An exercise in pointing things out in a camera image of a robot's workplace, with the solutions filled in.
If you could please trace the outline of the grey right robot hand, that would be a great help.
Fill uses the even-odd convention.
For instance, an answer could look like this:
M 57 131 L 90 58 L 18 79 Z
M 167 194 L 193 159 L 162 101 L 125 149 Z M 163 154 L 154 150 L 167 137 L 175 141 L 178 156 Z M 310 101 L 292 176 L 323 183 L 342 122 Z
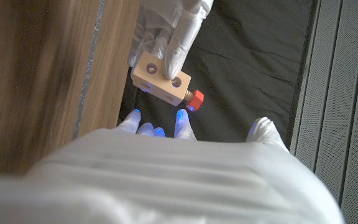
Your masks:
M 185 110 L 172 138 L 140 119 L 134 110 L 22 177 L 0 176 L 0 223 L 344 223 L 270 119 L 240 143 L 197 140 Z

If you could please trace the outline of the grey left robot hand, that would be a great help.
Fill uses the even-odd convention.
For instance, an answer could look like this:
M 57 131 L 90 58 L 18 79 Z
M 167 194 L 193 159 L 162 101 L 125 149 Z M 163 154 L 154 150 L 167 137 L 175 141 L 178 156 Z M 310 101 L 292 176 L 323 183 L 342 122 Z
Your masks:
M 127 64 L 143 52 L 163 60 L 163 73 L 174 79 L 213 6 L 213 0 L 141 0 Z

